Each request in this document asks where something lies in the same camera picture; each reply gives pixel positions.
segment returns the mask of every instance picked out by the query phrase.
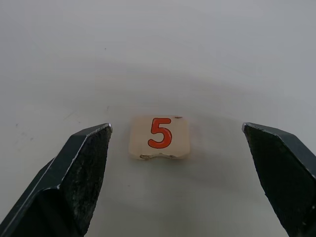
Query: black metal jaw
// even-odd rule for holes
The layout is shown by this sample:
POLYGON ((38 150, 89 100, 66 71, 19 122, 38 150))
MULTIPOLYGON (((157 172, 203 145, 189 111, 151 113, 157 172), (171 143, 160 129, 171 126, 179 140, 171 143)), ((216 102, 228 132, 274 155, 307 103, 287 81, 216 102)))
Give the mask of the black metal jaw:
POLYGON ((316 236, 316 157, 293 134, 245 123, 262 188, 290 237, 316 236))
POLYGON ((81 237, 100 193, 111 124, 72 135, 0 225, 0 237, 81 237))

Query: scratch on gripper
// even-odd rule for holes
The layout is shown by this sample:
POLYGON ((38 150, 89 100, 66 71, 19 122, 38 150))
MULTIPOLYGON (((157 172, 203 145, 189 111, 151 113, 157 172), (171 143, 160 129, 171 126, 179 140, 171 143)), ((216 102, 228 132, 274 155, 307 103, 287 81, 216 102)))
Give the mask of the scratch on gripper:
POLYGON ((67 118, 69 118, 69 117, 70 117, 71 115, 73 115, 75 112, 76 112, 75 110, 72 111, 70 114, 68 114, 68 115, 63 119, 63 121, 65 121, 67 118))

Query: white table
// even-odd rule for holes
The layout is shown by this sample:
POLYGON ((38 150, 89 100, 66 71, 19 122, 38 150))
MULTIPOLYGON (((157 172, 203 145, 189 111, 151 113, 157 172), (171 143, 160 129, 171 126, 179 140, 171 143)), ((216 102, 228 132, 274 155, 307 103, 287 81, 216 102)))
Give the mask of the white table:
POLYGON ((316 2, 2 0, 0 221, 68 137, 111 122, 88 237, 285 237, 244 121, 316 151, 316 2), (138 114, 191 123, 192 157, 127 157, 138 114))

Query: number 5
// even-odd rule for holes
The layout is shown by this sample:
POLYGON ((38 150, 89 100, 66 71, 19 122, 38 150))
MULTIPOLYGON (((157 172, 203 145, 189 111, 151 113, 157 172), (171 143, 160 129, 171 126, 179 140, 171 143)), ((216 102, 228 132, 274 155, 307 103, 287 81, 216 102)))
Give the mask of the number 5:
POLYGON ((171 119, 169 118, 154 118, 152 124, 152 134, 162 133, 163 140, 161 142, 156 142, 153 139, 148 140, 148 145, 152 148, 162 149, 170 145, 172 140, 172 134, 169 129, 165 127, 159 127, 160 124, 170 124, 171 119))

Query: white background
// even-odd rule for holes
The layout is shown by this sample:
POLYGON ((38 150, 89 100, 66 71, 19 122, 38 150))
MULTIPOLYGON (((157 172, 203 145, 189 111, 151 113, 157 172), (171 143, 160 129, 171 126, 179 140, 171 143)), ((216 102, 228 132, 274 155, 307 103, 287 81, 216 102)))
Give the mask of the white background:
POLYGON ((312 0, 0 0, 0 221, 71 134, 111 122, 86 236, 287 236, 241 125, 316 151, 315 11, 312 0), (185 116, 191 159, 130 160, 139 114, 185 116))

